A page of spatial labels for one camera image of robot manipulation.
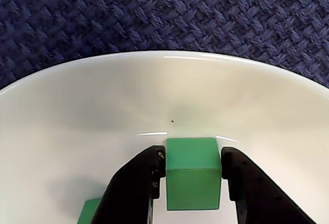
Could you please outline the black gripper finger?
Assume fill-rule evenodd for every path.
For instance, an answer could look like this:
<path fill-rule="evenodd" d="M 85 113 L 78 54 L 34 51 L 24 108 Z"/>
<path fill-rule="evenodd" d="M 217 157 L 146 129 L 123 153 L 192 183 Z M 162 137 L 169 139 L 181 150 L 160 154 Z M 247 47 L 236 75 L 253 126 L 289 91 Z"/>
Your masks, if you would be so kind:
<path fill-rule="evenodd" d="M 248 156 L 233 147 L 221 150 L 222 178 L 228 181 L 238 223 L 314 223 Z"/>
<path fill-rule="evenodd" d="M 160 197 L 165 176 L 165 147 L 146 148 L 111 178 L 91 223 L 152 223 L 153 200 Z"/>

